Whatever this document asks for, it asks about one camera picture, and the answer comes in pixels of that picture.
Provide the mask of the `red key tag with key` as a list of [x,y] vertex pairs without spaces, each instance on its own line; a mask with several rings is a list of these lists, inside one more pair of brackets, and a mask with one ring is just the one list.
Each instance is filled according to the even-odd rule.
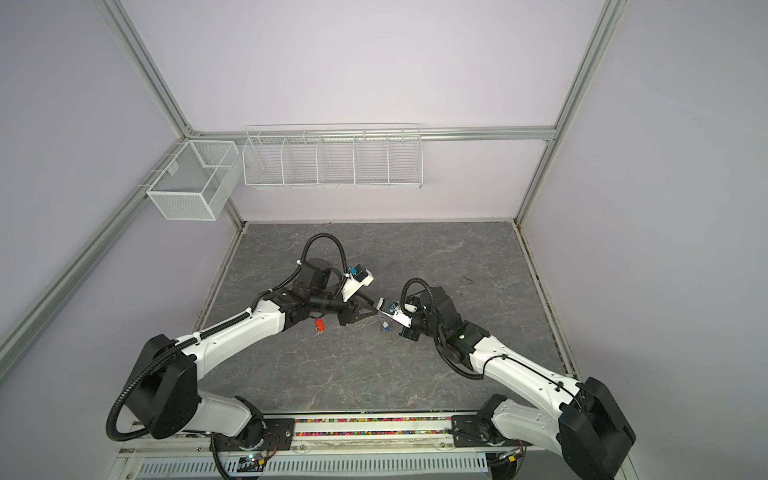
[[315,318],[313,320],[313,325],[315,328],[315,331],[310,334],[307,339],[316,339],[318,337],[321,337],[325,331],[326,331],[326,325],[322,318]]

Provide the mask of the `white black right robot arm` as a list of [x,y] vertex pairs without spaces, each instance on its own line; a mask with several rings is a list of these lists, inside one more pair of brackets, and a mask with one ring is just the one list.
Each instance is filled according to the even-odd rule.
[[613,479],[636,434],[601,381],[583,381],[551,371],[515,352],[487,329],[465,320],[441,287],[397,300],[381,298],[376,309],[413,341],[433,340],[438,354],[472,380],[494,380],[523,404],[495,395],[478,411],[487,438],[520,440],[560,455],[581,479]]

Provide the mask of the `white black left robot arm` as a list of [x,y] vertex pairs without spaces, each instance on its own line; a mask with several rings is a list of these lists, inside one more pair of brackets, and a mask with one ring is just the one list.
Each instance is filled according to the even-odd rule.
[[364,318],[371,300],[360,294],[373,274],[356,265],[336,269],[322,259],[300,261],[292,276],[257,296],[244,311],[207,329],[148,340],[111,407],[106,432],[114,441],[180,432],[221,435],[241,449],[257,447],[266,433],[263,414],[246,399],[201,390],[198,383],[225,360],[314,314],[334,313],[340,324]]

